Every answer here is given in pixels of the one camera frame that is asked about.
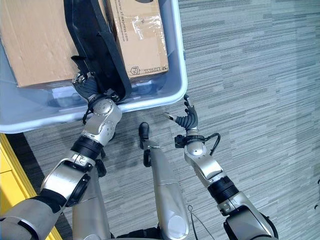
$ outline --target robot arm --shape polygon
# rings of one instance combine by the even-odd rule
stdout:
[[[86,81],[96,84],[90,76]],[[73,84],[76,89],[80,87],[78,78]],[[71,150],[45,178],[40,194],[18,203],[0,217],[1,239],[45,239],[64,208],[80,201],[95,165],[103,166],[96,158],[113,137],[122,112],[111,99],[91,94],[82,96],[92,103],[93,116]]]
[[[185,128],[186,136],[175,137],[175,147],[184,148],[184,158],[191,165],[202,184],[217,202],[223,216],[228,216],[223,224],[231,240],[276,240],[278,233],[273,223],[261,214],[246,195],[237,189],[213,159],[212,153],[218,145],[220,135],[209,152],[206,138],[199,134],[198,117],[188,95],[184,96],[187,116],[179,117],[170,113],[165,116]]]

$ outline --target yellow surface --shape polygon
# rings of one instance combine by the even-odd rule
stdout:
[[[6,136],[0,133],[0,215],[36,195]],[[54,227],[46,240],[62,240]]]

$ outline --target brown cardboard box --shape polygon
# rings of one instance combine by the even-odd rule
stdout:
[[[128,77],[169,70],[158,0],[106,0],[110,25]]]
[[[63,85],[71,84],[78,68],[70,57],[78,52],[67,29],[63,0],[0,0],[0,32],[19,87],[56,87],[62,80],[68,80]]]

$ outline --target black wire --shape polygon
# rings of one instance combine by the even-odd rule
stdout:
[[[197,236],[197,233],[196,233],[196,228],[195,228],[195,223],[194,223],[194,218],[193,216],[202,224],[202,226],[204,227],[204,229],[208,232],[208,234],[211,236],[211,238],[213,240],[215,240],[214,236],[212,236],[212,234],[209,232],[209,230],[206,228],[205,224],[197,217],[197,215],[195,215],[193,212],[192,212],[192,205],[189,205],[188,206],[188,210],[190,212],[190,215],[191,215],[191,223],[192,223],[192,228],[193,228],[193,233],[194,233],[194,238],[195,240],[198,240],[198,236]]]
[[[212,149],[210,150],[210,156],[212,156],[212,154],[214,154],[214,151],[216,150],[216,148],[218,147],[218,144],[220,142],[220,139],[221,139],[221,136],[218,132],[214,133],[214,134],[211,134],[210,136],[207,136],[206,138],[204,138],[205,141],[208,141],[214,137],[217,137],[216,140],[215,140],[215,143],[212,147]]]

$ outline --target light blue plastic bin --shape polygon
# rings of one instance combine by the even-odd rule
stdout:
[[[123,112],[173,104],[187,90],[187,72],[178,0],[159,0],[169,72],[132,85]],[[83,117],[87,105],[72,86],[52,90],[17,87],[3,46],[0,47],[0,132],[21,133]]]

